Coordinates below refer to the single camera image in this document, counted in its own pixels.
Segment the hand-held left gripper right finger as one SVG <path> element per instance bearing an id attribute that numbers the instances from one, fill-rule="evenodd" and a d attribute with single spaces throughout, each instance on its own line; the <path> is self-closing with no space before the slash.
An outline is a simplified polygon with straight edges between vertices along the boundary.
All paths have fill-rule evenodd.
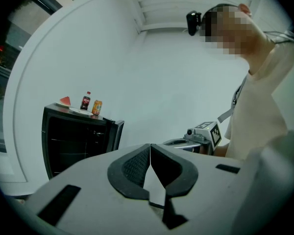
<path id="1" fill-rule="evenodd" d="M 166 192 L 164 221 L 149 235 L 244 235 L 239 214 L 251 185 L 251 158 L 193 154 L 150 145 L 150 161 Z"/>

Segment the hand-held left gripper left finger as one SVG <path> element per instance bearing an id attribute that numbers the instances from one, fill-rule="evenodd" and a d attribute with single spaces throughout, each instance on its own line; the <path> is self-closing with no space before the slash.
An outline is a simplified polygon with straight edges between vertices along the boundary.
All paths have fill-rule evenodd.
<path id="1" fill-rule="evenodd" d="M 125 198 L 109 183 L 109 165 L 140 148 L 122 148 L 79 161 L 50 179 L 32 194 L 26 206 L 40 211 L 67 185 L 79 193 L 56 227 L 73 235 L 160 235 L 167 227 L 151 209 L 148 201 Z"/>

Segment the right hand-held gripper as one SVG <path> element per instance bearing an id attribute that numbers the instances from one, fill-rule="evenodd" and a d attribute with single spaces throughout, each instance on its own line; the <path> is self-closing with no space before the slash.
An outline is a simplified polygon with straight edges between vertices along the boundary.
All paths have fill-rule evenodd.
<path id="1" fill-rule="evenodd" d="M 184 138 L 197 143 L 187 143 Z M 222 140 L 222 135 L 218 123 L 216 121 L 209 121 L 188 129 L 184 138 L 168 140 L 163 142 L 163 144 L 193 153 L 199 153 L 201 145 L 207 145 L 208 155 L 213 155 L 216 147 Z"/>

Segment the black mini fridge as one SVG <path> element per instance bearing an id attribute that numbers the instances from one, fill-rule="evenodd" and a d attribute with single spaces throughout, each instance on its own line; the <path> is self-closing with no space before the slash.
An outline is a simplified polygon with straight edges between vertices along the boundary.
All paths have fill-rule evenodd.
<path id="1" fill-rule="evenodd" d="M 44 108 L 42 151 L 48 178 L 75 163 L 119 148 L 124 121 L 83 115 L 57 103 Z"/>

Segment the orange drink can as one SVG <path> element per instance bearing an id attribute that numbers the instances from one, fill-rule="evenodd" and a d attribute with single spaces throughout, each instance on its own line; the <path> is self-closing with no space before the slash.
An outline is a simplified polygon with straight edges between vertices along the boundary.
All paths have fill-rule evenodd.
<path id="1" fill-rule="evenodd" d="M 92 107 L 92 114 L 98 116 L 101 112 L 101 108 L 102 108 L 102 101 L 95 100 Z"/>

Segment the dark cola bottle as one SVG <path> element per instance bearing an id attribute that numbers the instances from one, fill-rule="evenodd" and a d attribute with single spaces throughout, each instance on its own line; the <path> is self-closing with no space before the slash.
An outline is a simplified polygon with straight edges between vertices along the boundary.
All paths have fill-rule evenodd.
<path id="1" fill-rule="evenodd" d="M 88 106 L 89 106 L 89 103 L 90 103 L 90 94 L 91 94 L 91 92 L 87 92 L 85 95 L 84 95 L 84 97 L 83 97 L 83 99 L 82 99 L 82 102 L 81 102 L 81 105 L 80 105 L 80 109 L 81 110 L 88 110 Z"/>

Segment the person's beige shirt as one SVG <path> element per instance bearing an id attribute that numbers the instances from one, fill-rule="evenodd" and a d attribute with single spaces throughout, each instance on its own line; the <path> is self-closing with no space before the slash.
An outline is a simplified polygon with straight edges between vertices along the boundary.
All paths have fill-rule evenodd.
<path id="1" fill-rule="evenodd" d="M 237 160 L 284 136 L 286 122 L 272 97 L 274 90 L 294 67 L 294 44 L 276 45 L 256 71 L 249 70 L 230 117 L 223 156 Z"/>

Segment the black window frame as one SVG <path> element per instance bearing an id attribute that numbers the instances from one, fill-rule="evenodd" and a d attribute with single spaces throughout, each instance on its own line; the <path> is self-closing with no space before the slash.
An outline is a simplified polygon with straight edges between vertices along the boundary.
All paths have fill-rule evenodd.
<path id="1" fill-rule="evenodd" d="M 6 153 L 3 102 L 12 69 L 29 38 L 59 8 L 60 0 L 0 0 L 0 153 Z"/>

